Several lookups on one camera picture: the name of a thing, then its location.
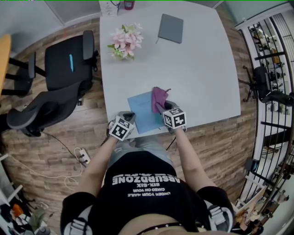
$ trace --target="jeans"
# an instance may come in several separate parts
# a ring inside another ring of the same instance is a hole
[[[117,160],[119,160],[126,153],[137,151],[148,151],[156,157],[160,158],[161,160],[167,162],[172,167],[174,166],[169,153],[159,143],[158,137],[156,135],[139,137],[135,139],[135,142],[135,147],[131,147],[130,142],[128,140],[119,141],[111,154],[107,168],[110,168]]]

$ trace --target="purple cloth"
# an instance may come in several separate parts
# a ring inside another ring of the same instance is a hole
[[[164,103],[169,96],[167,93],[168,90],[162,90],[159,87],[153,87],[152,89],[152,112],[153,113],[159,113],[158,108],[156,107],[156,103],[159,103],[162,107],[164,107]]]

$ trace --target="cable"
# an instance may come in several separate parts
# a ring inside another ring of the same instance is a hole
[[[120,3],[118,3],[118,4],[114,4],[113,3],[113,1],[110,1],[111,3],[112,3],[112,5],[114,5],[114,6],[118,6]]]
[[[69,150],[69,148],[68,148],[64,143],[62,143],[61,140],[59,140],[59,139],[56,138],[55,136],[53,136],[53,135],[51,135],[51,134],[48,134],[48,133],[46,133],[46,132],[42,132],[42,133],[44,133],[44,134],[46,134],[46,135],[48,135],[48,136],[53,137],[53,138],[56,139],[59,143],[61,143],[64,147],[66,147],[66,149],[68,150],[68,152],[69,152],[73,157],[75,157],[75,158],[78,160],[79,163],[85,163],[85,162],[81,162],[81,161],[78,159],[78,157],[77,157],[76,154],[72,154],[72,152]]]
[[[80,174],[77,174],[77,175],[69,175],[69,176],[66,176],[66,175],[59,175],[59,176],[48,176],[48,175],[43,175],[43,174],[40,174],[34,170],[32,170],[31,168],[27,167],[25,164],[21,163],[19,160],[15,159],[13,156],[9,155],[10,157],[12,157],[16,162],[18,162],[19,164],[23,165],[26,169],[30,170],[31,172],[35,173],[36,175],[39,175],[39,176],[42,176],[42,177],[45,177],[45,178],[49,178],[49,179],[56,179],[56,178],[61,178],[61,177],[64,177],[64,185],[65,187],[67,187],[69,190],[71,191],[74,191],[74,189],[70,188],[67,186],[66,184],[66,180],[67,179],[71,179],[73,180],[76,184],[78,184],[78,182],[73,178],[73,177],[79,177],[82,175],[83,173],[83,165],[81,163],[79,163],[81,165],[81,173]]]
[[[49,220],[50,218],[52,218],[52,216],[54,215],[55,212],[57,212],[57,211],[54,211],[54,212],[52,212],[52,213],[49,215],[47,221],[45,222],[46,224],[48,224],[48,220]]]
[[[69,175],[69,176],[66,176],[66,175],[59,175],[59,176],[47,176],[47,175],[43,175],[43,174],[40,174],[40,173],[38,173],[38,172],[36,172],[36,171],[30,169],[30,168],[27,167],[25,164],[23,164],[23,163],[21,163],[19,160],[15,159],[13,156],[11,156],[11,155],[9,155],[9,156],[12,157],[12,158],[13,158],[16,162],[18,162],[19,164],[23,165],[26,169],[30,170],[31,172],[34,172],[36,175],[39,175],[39,176],[42,176],[42,177],[45,177],[45,178],[49,178],[49,179],[56,179],[56,178],[64,177],[64,186],[67,187],[69,190],[74,191],[74,189],[72,189],[72,188],[70,188],[70,187],[67,186],[67,184],[66,184],[66,180],[67,180],[67,179],[71,179],[71,180],[73,180],[76,184],[78,184],[78,182],[77,182],[73,177],[79,177],[79,176],[82,175],[82,173],[83,173],[83,165],[82,165],[82,163],[84,163],[84,162],[81,162],[81,161],[78,159],[78,157],[77,157],[75,151],[76,151],[76,149],[80,149],[80,150],[81,150],[81,148],[79,148],[79,147],[74,148],[74,150],[73,150],[73,153],[74,153],[74,154],[72,154],[72,152],[69,150],[69,148],[68,148],[64,143],[62,143],[58,138],[56,138],[55,136],[53,136],[53,135],[51,135],[51,134],[48,134],[48,133],[46,133],[46,132],[43,132],[43,133],[46,134],[46,135],[48,135],[48,136],[53,137],[53,138],[56,139],[58,142],[60,142],[64,147],[66,147],[66,149],[68,150],[68,152],[69,152],[69,153],[70,153],[70,154],[71,154],[71,155],[72,155],[72,156],[73,156],[73,157],[79,162],[79,164],[80,164],[80,166],[81,166],[81,173],[80,173],[80,174],[78,174],[78,175]]]
[[[173,142],[175,141],[176,137],[173,139],[173,141],[170,143],[170,145],[167,147],[166,150],[168,150],[170,148],[170,146],[173,144]]]

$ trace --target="shoulder strap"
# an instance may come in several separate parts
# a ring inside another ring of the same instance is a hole
[[[233,214],[226,207],[212,205],[204,200],[210,215],[208,216],[211,231],[230,232],[233,227]]]
[[[91,227],[88,225],[88,217],[92,206],[87,207],[77,219],[68,223],[63,235],[93,235]]]

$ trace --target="blue strip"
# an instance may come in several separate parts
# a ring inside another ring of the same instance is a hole
[[[72,72],[74,71],[74,62],[73,62],[73,56],[72,54],[69,55],[69,60],[70,60],[70,68]]]

